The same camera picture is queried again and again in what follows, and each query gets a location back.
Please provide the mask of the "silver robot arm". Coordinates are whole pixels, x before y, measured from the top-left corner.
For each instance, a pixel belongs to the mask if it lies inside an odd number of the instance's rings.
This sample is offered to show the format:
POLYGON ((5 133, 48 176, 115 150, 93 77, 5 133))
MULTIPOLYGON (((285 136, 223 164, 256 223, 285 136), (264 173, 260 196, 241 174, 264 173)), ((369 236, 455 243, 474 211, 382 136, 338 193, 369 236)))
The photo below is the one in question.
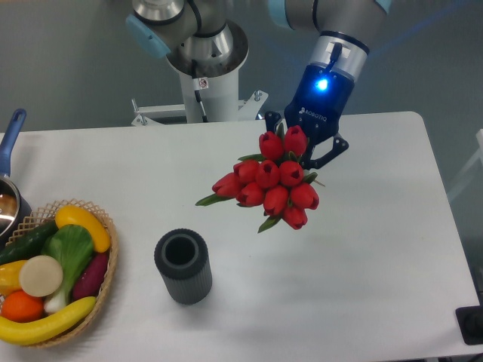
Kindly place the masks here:
MULTIPOLYGON (((304 169, 319 169, 349 145, 339 120, 391 7, 388 1, 270 1, 272 21, 318 33, 292 101, 266 114, 266 127, 300 126, 309 145, 304 169)), ((177 71, 189 123, 230 121, 240 114, 238 71, 248 57, 244 31, 222 1, 135 1, 125 25, 150 56, 177 71)))

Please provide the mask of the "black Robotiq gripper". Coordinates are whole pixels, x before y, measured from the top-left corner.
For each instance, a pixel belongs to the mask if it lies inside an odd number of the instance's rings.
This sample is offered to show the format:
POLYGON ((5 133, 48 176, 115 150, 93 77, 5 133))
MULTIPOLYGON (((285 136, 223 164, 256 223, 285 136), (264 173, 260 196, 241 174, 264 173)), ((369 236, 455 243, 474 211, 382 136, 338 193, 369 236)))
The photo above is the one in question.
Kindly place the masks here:
MULTIPOLYGON (((349 148, 349 143, 338 133, 340 116, 352 93, 355 82, 336 72, 325 73, 316 65, 308 65, 292 101, 284 115, 289 127, 300 126, 309 141, 301 159, 303 169, 321 169, 349 148), (332 137, 332 147, 324 155, 312 158, 314 145, 332 137)), ((285 133, 284 118, 275 111, 264 114, 266 130, 285 133)))

